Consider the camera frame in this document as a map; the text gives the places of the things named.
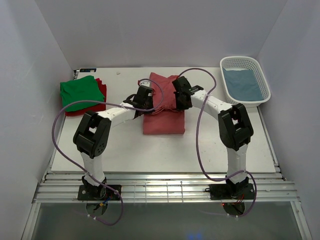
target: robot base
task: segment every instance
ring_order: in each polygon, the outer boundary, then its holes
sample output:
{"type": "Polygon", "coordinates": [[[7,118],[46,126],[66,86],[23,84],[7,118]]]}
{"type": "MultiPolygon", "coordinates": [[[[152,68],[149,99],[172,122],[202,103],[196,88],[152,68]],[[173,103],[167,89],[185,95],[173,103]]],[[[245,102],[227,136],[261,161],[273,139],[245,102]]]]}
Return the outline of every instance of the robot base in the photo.
{"type": "Polygon", "coordinates": [[[228,184],[210,184],[205,192],[210,193],[211,200],[236,200],[242,195],[244,200],[253,200],[255,197],[254,186],[251,183],[238,192],[232,191],[228,184]]]}
{"type": "MultiPolygon", "coordinates": [[[[116,191],[119,192],[119,194],[121,195],[121,185],[108,185],[109,187],[115,189],[116,191]]],[[[108,198],[110,198],[109,201],[119,201],[120,197],[115,194],[113,191],[111,191],[110,189],[106,189],[105,195],[104,197],[102,197],[101,199],[99,199],[99,201],[104,201],[107,200],[108,198]]],[[[84,185],[81,185],[79,187],[79,192],[78,192],[78,197],[77,199],[79,201],[97,201],[96,198],[94,198],[92,195],[90,195],[87,191],[84,185]]]]}

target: folded cloth stack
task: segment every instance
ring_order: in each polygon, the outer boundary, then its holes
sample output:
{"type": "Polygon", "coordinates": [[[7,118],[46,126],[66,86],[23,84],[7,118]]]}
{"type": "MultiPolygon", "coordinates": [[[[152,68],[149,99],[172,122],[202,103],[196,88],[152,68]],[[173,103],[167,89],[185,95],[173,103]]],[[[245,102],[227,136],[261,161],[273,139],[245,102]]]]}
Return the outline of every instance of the folded cloth stack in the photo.
{"type": "Polygon", "coordinates": [[[262,101],[260,87],[252,70],[223,70],[223,75],[228,92],[238,101],[262,101]]]}
{"type": "MultiPolygon", "coordinates": [[[[155,81],[163,90],[164,96],[161,105],[151,114],[143,115],[143,134],[184,134],[185,133],[185,112],[176,110],[175,88],[172,81],[178,76],[160,76],[154,72],[150,79],[155,81]]],[[[151,83],[153,90],[153,106],[157,106],[162,98],[159,87],[151,83]]]]}
{"type": "MultiPolygon", "coordinates": [[[[95,79],[93,76],[86,76],[76,80],[61,82],[60,95],[63,107],[81,100],[106,102],[107,86],[102,84],[99,78],[95,79]]],[[[68,107],[65,110],[65,115],[79,116],[89,110],[94,112],[104,111],[106,110],[106,105],[93,102],[78,103],[68,107]]]]}

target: folded red towel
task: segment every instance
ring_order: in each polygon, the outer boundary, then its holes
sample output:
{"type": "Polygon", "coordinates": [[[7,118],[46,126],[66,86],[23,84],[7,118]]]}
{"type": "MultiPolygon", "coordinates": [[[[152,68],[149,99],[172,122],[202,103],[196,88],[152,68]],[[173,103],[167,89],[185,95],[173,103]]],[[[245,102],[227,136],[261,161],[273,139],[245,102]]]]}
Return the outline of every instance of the folded red towel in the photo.
{"type": "MultiPolygon", "coordinates": [[[[102,84],[102,81],[100,80],[100,78],[96,79],[96,82],[98,84],[98,88],[100,90],[100,92],[103,94],[104,96],[104,102],[106,102],[107,100],[107,85],[102,84]]],[[[78,111],[69,111],[69,112],[65,112],[66,116],[69,117],[75,117],[75,116],[80,116],[85,114],[87,111],[94,111],[94,112],[101,112],[106,110],[106,105],[105,104],[97,104],[91,107],[87,107],[78,111]]]]}
{"type": "MultiPolygon", "coordinates": [[[[151,114],[143,115],[143,134],[184,134],[185,112],[176,110],[175,88],[172,81],[178,76],[160,76],[154,72],[150,79],[155,81],[163,90],[164,97],[161,105],[151,114]]],[[[159,87],[151,83],[153,89],[153,106],[157,106],[162,98],[159,87]]]]}

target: white plastic basket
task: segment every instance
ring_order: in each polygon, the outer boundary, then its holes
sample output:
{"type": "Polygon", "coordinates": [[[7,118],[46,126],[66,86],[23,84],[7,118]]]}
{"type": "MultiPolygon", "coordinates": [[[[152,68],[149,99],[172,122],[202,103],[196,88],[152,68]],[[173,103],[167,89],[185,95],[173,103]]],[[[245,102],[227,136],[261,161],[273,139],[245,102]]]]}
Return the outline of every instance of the white plastic basket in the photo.
{"type": "Polygon", "coordinates": [[[248,56],[227,56],[220,61],[220,69],[223,79],[223,90],[225,93],[226,101],[230,104],[241,103],[246,108],[254,108],[262,103],[268,101],[271,97],[270,89],[266,81],[265,75],[262,72],[261,66],[257,60],[248,56]],[[239,101],[230,96],[224,76],[223,68],[226,70],[252,70],[255,80],[258,83],[263,100],[261,101],[239,101]]]}

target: folded green towel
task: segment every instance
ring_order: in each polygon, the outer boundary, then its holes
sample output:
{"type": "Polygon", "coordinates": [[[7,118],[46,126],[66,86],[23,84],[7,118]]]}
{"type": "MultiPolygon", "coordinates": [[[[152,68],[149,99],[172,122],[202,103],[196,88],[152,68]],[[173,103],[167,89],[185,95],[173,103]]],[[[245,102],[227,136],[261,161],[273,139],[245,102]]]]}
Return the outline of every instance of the folded green towel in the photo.
{"type": "MultiPolygon", "coordinates": [[[[105,96],[100,92],[98,83],[93,76],[85,76],[77,80],[60,82],[60,95],[62,98],[62,106],[80,101],[80,100],[95,100],[103,102],[105,96]]],[[[66,112],[74,112],[85,109],[98,103],[84,102],[68,107],[66,112]]]]}

